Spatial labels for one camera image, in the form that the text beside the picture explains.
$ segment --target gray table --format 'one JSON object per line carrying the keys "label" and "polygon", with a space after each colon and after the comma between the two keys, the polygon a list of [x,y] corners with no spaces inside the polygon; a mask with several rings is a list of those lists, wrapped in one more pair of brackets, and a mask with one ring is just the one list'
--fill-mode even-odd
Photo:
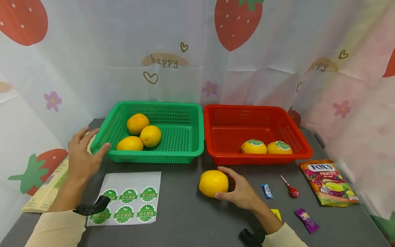
{"label": "gray table", "polygon": [[[102,122],[99,119],[93,120],[91,129],[100,127]],[[312,159],[327,158],[314,135],[309,130],[302,131],[314,150]],[[319,206],[295,163],[232,168],[247,178],[270,208],[280,210],[283,221],[309,247],[389,246],[362,205],[347,208]],[[78,246],[242,247],[238,239],[240,231],[247,228],[254,232],[260,225],[250,212],[228,202],[205,197],[198,191],[202,172],[213,169],[216,169],[216,165],[206,151],[191,164],[120,164],[105,159],[100,171],[89,183],[83,202],[95,201],[106,173],[162,171],[157,220],[147,225],[88,227]],[[291,186],[299,189],[299,198],[292,199],[288,196],[280,175]],[[269,184],[274,199],[265,199],[260,186],[262,183]],[[295,216],[294,211],[301,207],[320,226],[316,233],[310,235]],[[23,213],[0,247],[23,247],[38,219],[38,214]]]}

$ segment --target red lollipop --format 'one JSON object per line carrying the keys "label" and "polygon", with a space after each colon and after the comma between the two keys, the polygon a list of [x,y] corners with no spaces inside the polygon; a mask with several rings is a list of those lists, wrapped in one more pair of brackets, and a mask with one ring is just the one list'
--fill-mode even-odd
{"label": "red lollipop", "polygon": [[297,189],[295,189],[295,188],[292,188],[292,187],[290,186],[290,184],[287,183],[287,181],[285,181],[285,179],[283,178],[282,175],[280,175],[280,177],[282,178],[282,180],[284,181],[284,183],[287,185],[287,187],[288,187],[288,194],[290,195],[290,197],[292,197],[292,198],[297,198],[297,197],[299,196],[299,190],[297,190]]}

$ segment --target curtain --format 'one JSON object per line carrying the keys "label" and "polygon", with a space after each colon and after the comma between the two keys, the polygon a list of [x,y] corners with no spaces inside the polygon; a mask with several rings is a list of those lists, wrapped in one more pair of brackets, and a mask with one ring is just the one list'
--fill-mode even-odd
{"label": "curtain", "polygon": [[0,238],[40,185],[28,164],[55,152],[55,166],[70,137],[121,100],[292,107],[371,214],[389,221],[394,208],[379,205],[390,186],[369,183],[393,171],[393,9],[391,0],[0,0],[9,195],[0,209],[13,208]]}

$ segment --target sticker sheet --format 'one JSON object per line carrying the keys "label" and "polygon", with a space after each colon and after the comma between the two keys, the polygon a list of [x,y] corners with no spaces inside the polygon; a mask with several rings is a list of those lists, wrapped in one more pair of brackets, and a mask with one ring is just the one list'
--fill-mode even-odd
{"label": "sticker sheet", "polygon": [[87,226],[150,224],[158,213],[161,172],[110,173],[98,195],[108,196],[107,208],[88,217]]}

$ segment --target beige sleeve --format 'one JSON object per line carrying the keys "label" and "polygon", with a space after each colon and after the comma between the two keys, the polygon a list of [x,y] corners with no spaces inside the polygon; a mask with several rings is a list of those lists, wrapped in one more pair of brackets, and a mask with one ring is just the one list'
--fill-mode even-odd
{"label": "beige sleeve", "polygon": [[287,223],[284,223],[280,230],[265,237],[262,247],[307,247],[307,245]]}
{"label": "beige sleeve", "polygon": [[25,247],[76,247],[85,231],[85,220],[72,210],[44,213]]}

